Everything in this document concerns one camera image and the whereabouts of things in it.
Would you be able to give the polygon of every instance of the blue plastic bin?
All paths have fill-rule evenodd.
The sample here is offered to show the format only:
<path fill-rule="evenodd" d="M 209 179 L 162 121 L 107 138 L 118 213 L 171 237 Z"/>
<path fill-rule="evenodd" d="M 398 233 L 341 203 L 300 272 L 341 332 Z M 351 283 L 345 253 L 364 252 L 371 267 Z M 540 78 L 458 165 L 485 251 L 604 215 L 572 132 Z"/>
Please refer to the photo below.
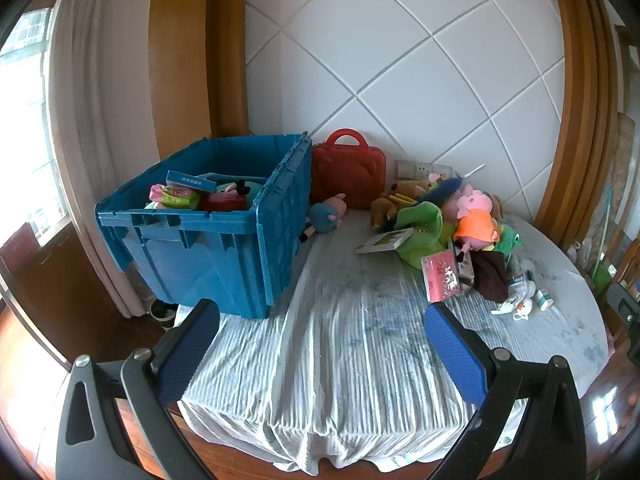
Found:
<path fill-rule="evenodd" d="M 249 211 L 143 209 L 168 170 L 267 181 Z M 265 318 L 289 286 L 310 186 L 307 135 L 201 139 L 119 187 L 95 214 L 120 270 L 135 262 L 160 300 L 206 298 L 221 312 Z"/>

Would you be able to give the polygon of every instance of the green plush toy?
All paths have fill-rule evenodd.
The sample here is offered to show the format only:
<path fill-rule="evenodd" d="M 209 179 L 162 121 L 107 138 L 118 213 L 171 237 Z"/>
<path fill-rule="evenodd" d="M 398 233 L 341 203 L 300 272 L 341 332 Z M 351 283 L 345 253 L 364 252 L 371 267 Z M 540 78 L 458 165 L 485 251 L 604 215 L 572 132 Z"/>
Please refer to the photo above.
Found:
<path fill-rule="evenodd" d="M 500 241 L 495 245 L 494 251 L 500 251 L 504 255 L 504 260 L 508 261 L 514 247 L 522 245 L 522 237 L 507 224 L 501 224 Z"/>
<path fill-rule="evenodd" d="M 416 206 L 405 207 L 398 211 L 396 229 L 414 228 L 412 234 L 396 251 L 412 267 L 421 269 L 420 260 L 443 251 L 439 238 L 443 231 L 440 208 L 431 202 L 422 202 Z"/>

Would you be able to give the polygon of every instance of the red suitcase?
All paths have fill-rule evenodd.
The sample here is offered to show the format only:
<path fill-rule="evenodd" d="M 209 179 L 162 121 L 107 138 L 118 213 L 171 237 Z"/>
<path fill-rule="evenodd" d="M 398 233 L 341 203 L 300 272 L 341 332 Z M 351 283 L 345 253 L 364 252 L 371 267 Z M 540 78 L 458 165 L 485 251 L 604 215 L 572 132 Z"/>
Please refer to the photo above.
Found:
<path fill-rule="evenodd" d="M 354 137 L 359 145 L 336 144 L 343 136 Z M 312 150 L 311 202 L 344 193 L 348 207 L 370 209 L 371 202 L 385 190 L 385 171 L 382 150 L 369 146 L 356 130 L 336 130 Z"/>

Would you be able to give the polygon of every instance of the wooden floor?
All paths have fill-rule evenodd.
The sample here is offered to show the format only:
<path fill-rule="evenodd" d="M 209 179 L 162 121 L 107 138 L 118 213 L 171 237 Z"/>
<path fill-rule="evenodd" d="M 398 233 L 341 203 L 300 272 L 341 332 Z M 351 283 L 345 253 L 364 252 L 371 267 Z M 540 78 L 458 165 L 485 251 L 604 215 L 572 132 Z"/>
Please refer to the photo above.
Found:
<path fill-rule="evenodd" d="M 122 321 L 102 352 L 102 360 L 125 358 L 139 346 L 153 346 L 164 332 L 147 318 Z M 613 355 L 607 367 L 581 399 L 582 418 L 588 447 L 588 469 L 602 464 L 620 443 L 629 422 L 633 402 L 640 392 L 640 372 L 626 358 L 627 346 Z M 7 309 L 0 314 L 0 417 L 18 442 L 33 468 L 47 480 L 54 479 L 55 449 L 60 411 L 66 391 L 66 372 L 40 348 Z M 143 466 L 164 478 L 132 416 L 128 402 L 118 402 L 125 427 Z M 226 446 L 210 444 L 194 434 L 179 416 L 178 427 L 211 471 L 222 480 L 308 479 L 303 472 L 282 472 L 271 463 Z M 494 453 L 483 474 L 500 466 L 508 448 Z M 381 473 L 371 463 L 360 461 L 336 469 L 320 461 L 320 478 L 423 479 L 436 463 L 414 463 L 391 473 Z"/>

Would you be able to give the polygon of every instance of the curtain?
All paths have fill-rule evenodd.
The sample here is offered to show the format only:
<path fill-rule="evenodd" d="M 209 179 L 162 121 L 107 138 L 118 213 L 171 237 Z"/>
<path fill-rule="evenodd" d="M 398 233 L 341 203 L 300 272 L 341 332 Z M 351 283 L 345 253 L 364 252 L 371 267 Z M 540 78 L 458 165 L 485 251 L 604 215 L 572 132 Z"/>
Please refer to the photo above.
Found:
<path fill-rule="evenodd" d="M 50 132 L 82 246 L 122 315 L 142 316 L 146 309 L 111 257 L 94 214 L 95 204 L 118 185 L 97 79 L 102 1 L 58 0 L 54 8 L 47 77 Z"/>

